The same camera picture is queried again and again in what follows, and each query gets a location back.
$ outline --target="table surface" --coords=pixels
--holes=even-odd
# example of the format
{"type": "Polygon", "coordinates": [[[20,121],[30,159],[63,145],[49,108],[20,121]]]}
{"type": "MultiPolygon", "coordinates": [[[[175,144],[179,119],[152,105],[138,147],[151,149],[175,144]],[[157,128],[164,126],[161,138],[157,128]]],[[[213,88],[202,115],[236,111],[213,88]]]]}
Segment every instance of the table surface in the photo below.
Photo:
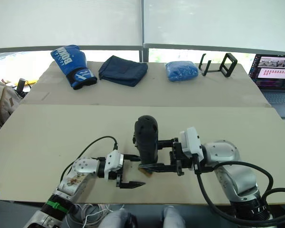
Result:
{"type": "MultiPolygon", "coordinates": [[[[101,62],[88,62],[98,77],[101,62]]],[[[124,105],[180,107],[270,107],[258,87],[237,64],[231,77],[221,72],[201,74],[189,81],[170,82],[164,63],[148,63],[148,72],[135,87],[106,80],[73,90],[53,62],[24,98],[24,104],[124,105]]],[[[212,64],[211,69],[218,69],[212,64]]]]}
{"type": "Polygon", "coordinates": [[[140,0],[0,0],[0,52],[81,49],[140,50],[140,0]]]}
{"type": "MultiPolygon", "coordinates": [[[[242,160],[268,170],[274,187],[285,187],[285,125],[273,108],[258,107],[126,107],[102,105],[21,104],[0,130],[0,200],[44,202],[59,183],[62,170],[94,139],[112,135],[121,153],[138,154],[132,143],[134,123],[144,114],[154,116],[159,139],[178,137],[195,126],[202,143],[233,142],[242,160]]],[[[113,142],[93,145],[86,156],[106,156],[113,142]]],[[[169,163],[169,149],[159,151],[159,162],[169,163]]],[[[154,173],[146,177],[138,162],[125,163],[125,181],[143,181],[133,190],[115,187],[115,181],[96,179],[79,202],[205,204],[196,176],[189,170],[154,173]]],[[[228,203],[214,173],[202,175],[205,188],[217,204],[228,203]]],[[[256,172],[260,191],[267,178],[256,172]]],[[[273,194],[269,203],[285,203],[285,194],[273,194]]]]}
{"type": "Polygon", "coordinates": [[[285,0],[144,0],[144,47],[285,54],[285,0]]]}

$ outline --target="black phone holder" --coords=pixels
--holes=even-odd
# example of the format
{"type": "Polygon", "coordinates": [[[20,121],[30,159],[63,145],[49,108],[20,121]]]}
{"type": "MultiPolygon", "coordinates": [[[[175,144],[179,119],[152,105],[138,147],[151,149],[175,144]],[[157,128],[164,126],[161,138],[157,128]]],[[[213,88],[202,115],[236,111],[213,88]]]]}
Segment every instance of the black phone holder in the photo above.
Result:
{"type": "Polygon", "coordinates": [[[223,59],[223,62],[220,64],[219,66],[219,69],[218,70],[208,70],[209,69],[209,66],[210,66],[210,63],[211,63],[211,60],[208,61],[207,63],[207,66],[205,68],[205,70],[201,69],[201,66],[203,65],[202,62],[203,62],[203,59],[204,59],[204,56],[206,54],[203,54],[201,59],[200,59],[200,63],[199,63],[199,70],[201,71],[201,74],[203,76],[206,76],[206,74],[208,72],[222,72],[222,74],[225,76],[225,77],[230,77],[234,67],[236,66],[236,64],[238,63],[237,59],[231,54],[231,53],[226,53],[226,55],[224,56],[224,59],[223,59]],[[225,61],[226,59],[230,59],[231,61],[231,66],[229,67],[229,69],[225,66],[225,61]]]}

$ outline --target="blue boxing glove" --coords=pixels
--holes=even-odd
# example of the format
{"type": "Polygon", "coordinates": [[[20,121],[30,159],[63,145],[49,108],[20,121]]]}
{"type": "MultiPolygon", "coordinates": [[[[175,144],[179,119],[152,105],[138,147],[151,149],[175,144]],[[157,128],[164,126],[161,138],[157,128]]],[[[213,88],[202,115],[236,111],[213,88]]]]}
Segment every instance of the blue boxing glove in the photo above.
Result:
{"type": "Polygon", "coordinates": [[[87,68],[86,56],[76,45],[68,45],[51,52],[62,72],[66,75],[73,89],[93,85],[97,77],[87,68]]]}

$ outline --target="blue plastic bag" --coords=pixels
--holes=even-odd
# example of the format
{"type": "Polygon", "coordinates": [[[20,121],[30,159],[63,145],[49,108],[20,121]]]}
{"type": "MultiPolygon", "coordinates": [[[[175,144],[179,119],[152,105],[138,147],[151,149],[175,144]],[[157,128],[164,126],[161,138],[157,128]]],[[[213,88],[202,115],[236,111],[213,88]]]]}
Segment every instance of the blue plastic bag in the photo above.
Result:
{"type": "Polygon", "coordinates": [[[191,61],[174,61],[166,64],[168,79],[172,82],[185,81],[199,75],[198,68],[191,61]]]}

